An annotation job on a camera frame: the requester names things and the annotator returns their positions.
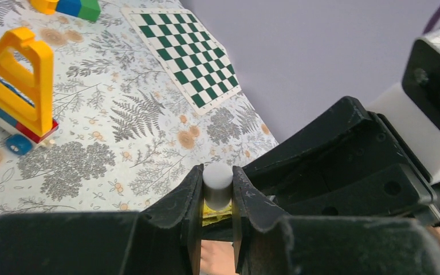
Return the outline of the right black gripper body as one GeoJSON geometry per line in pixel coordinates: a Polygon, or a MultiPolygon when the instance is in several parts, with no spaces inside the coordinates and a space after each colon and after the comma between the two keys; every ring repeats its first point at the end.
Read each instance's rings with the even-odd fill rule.
{"type": "Polygon", "coordinates": [[[243,169],[292,215],[406,216],[440,223],[429,173],[384,116],[351,96],[243,169]]]}

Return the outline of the yellow nail polish bottle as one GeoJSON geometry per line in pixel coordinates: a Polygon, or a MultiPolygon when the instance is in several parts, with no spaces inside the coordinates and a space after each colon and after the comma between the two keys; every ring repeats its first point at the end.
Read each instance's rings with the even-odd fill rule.
{"type": "Polygon", "coordinates": [[[203,205],[202,226],[207,226],[228,219],[231,217],[231,215],[231,203],[229,203],[227,207],[221,210],[213,210],[209,208],[208,205],[205,203],[203,205]]]}

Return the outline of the yellow red toy block car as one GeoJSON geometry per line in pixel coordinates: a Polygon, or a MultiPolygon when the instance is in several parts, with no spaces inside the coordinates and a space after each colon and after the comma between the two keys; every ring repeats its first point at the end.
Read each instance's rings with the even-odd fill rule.
{"type": "Polygon", "coordinates": [[[52,49],[30,29],[11,29],[0,38],[0,127],[10,134],[5,146],[16,155],[55,145],[53,69],[52,49]]]}

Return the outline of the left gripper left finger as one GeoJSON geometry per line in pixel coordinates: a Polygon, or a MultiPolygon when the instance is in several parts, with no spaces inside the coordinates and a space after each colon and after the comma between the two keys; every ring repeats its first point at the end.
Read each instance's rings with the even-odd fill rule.
{"type": "Polygon", "coordinates": [[[199,274],[202,173],[141,212],[0,215],[0,274],[199,274]]]}

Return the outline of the green white checkerboard mat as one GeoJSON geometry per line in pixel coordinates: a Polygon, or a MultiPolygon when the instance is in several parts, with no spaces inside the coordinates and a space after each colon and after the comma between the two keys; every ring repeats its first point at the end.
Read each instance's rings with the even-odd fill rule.
{"type": "Polygon", "coordinates": [[[197,114],[241,91],[225,47],[190,10],[124,7],[121,12],[197,114]]]}

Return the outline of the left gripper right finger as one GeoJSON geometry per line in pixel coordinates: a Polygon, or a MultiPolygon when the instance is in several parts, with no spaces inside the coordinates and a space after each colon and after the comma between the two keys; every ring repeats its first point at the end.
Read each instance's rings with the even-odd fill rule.
{"type": "Polygon", "coordinates": [[[233,167],[239,274],[440,274],[440,245],[407,218],[289,215],[233,167]]]}

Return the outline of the orange blue green block row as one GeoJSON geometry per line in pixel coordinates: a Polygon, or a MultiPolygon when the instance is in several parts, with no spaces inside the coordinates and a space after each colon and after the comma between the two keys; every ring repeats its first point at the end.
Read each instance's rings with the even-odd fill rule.
{"type": "Polygon", "coordinates": [[[97,0],[30,0],[29,3],[43,14],[59,12],[91,22],[96,22],[101,14],[97,0]]]}

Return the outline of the floral patterned table cloth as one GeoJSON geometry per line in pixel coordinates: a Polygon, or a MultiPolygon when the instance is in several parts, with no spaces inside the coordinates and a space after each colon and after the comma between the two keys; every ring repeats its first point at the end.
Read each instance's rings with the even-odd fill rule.
{"type": "Polygon", "coordinates": [[[99,4],[99,20],[88,22],[0,1],[0,37],[24,26],[54,51],[59,123],[52,148],[21,157],[0,129],[0,214],[140,211],[198,163],[244,166],[277,145],[243,93],[196,114],[121,13],[179,1],[99,4]]]}

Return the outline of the person's hand dark nails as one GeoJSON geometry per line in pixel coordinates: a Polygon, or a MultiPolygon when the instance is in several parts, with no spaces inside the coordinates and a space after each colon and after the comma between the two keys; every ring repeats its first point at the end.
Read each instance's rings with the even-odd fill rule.
{"type": "Polygon", "coordinates": [[[234,248],[231,242],[201,241],[201,272],[212,275],[235,275],[234,248]]]}

